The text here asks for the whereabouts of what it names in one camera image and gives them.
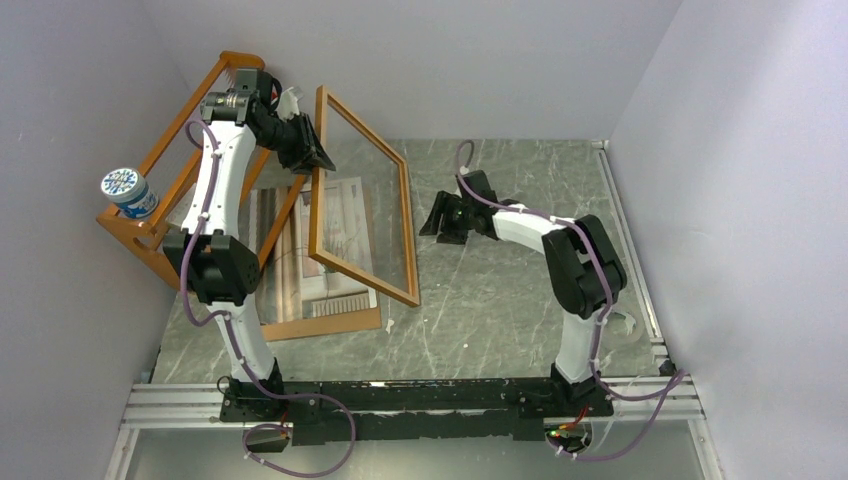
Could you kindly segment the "brown backing board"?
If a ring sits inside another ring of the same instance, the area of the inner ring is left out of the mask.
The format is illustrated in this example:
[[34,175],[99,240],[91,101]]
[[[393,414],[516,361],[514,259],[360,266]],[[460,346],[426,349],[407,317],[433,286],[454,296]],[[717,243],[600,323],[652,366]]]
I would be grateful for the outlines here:
[[376,291],[308,255],[311,195],[306,189],[253,190],[240,231],[258,252],[255,293],[260,328],[269,342],[375,329]]

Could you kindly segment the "plant photo print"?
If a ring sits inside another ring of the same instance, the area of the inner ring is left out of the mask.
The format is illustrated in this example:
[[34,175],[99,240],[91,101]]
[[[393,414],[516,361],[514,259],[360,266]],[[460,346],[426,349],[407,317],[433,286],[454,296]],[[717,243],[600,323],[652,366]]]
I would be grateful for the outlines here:
[[[329,180],[319,250],[374,270],[369,191],[358,177]],[[252,191],[240,213],[240,232],[257,251],[262,274],[255,293],[260,325],[269,340],[376,329],[381,324],[374,288],[309,255],[313,195],[304,184]]]

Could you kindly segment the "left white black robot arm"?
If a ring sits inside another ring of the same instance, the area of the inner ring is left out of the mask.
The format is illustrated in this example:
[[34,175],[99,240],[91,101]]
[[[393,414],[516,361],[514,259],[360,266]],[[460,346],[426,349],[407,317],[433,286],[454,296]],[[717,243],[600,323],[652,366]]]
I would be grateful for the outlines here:
[[294,174],[335,170],[296,95],[261,68],[237,69],[225,91],[207,93],[200,114],[199,178],[188,213],[163,251],[179,277],[188,321],[217,324],[231,361],[223,390],[226,421],[280,421],[294,402],[319,406],[325,395],[286,390],[261,330],[254,293],[261,278],[256,252],[238,233],[241,191],[253,151],[264,148]]

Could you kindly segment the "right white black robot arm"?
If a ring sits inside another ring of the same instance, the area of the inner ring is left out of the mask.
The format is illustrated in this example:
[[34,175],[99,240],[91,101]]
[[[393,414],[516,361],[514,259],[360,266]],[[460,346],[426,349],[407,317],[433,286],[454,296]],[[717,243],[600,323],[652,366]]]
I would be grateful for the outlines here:
[[542,404],[564,415],[611,415],[612,403],[594,377],[597,331],[626,287],[627,274],[600,219],[551,216],[515,200],[499,201],[481,170],[459,176],[457,185],[456,193],[436,194],[420,235],[463,245],[476,232],[542,254],[563,310],[560,347]]

